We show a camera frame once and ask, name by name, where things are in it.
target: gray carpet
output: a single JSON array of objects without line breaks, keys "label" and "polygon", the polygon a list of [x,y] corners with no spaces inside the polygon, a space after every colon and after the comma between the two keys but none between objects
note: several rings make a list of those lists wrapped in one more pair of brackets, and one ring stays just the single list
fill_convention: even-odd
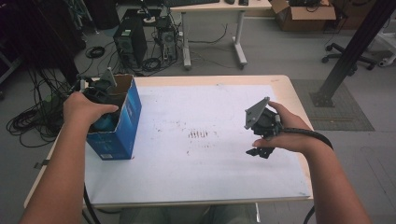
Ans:
[{"label": "gray carpet", "polygon": [[291,81],[315,130],[375,130],[344,84],[341,84],[332,98],[334,107],[315,107],[312,104],[309,92],[317,92],[323,82],[324,80],[302,79]]}]

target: person's right hand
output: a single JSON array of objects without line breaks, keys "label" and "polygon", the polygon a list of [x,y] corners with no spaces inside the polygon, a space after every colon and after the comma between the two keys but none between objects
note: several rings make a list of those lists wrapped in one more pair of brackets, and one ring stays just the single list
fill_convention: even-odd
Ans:
[{"label": "person's right hand", "polygon": [[81,92],[74,92],[64,102],[64,123],[90,126],[102,115],[118,110],[116,105],[100,105],[88,100]]},{"label": "person's right hand", "polygon": [[[277,111],[284,128],[311,130],[299,116],[289,112],[285,106],[275,102],[269,102],[268,105]],[[305,153],[305,151],[312,147],[312,144],[317,141],[319,140],[304,134],[280,133],[279,135],[273,137],[270,141],[267,141],[263,138],[258,139],[253,143],[253,146],[282,147],[290,151]]]}]

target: forearm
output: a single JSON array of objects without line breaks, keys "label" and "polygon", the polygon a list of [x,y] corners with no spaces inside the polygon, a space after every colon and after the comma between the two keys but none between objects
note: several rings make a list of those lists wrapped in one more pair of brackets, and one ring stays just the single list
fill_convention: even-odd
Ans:
[{"label": "forearm", "polygon": [[371,223],[332,149],[315,140],[304,155],[311,173],[317,222]]},{"label": "forearm", "polygon": [[89,126],[66,123],[21,222],[79,223]]}]

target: black pole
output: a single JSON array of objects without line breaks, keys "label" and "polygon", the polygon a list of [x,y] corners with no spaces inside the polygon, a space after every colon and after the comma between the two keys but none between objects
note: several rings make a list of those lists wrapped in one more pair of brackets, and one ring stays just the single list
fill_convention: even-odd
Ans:
[{"label": "black pole", "polygon": [[370,45],[387,19],[396,8],[395,0],[376,0],[373,8],[364,19],[361,27],[352,36],[341,58],[335,64],[318,92],[311,93],[315,106],[333,106],[332,97],[335,91],[349,74],[352,66],[358,61],[364,50]]}]

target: white poster board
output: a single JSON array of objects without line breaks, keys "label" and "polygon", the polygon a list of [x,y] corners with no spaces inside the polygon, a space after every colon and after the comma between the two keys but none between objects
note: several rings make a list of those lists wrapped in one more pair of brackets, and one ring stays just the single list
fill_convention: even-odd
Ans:
[{"label": "white poster board", "polygon": [[246,154],[260,138],[245,109],[270,86],[138,87],[142,111],[129,161],[102,161],[86,145],[86,185],[94,204],[221,203],[310,196],[297,155]]}]

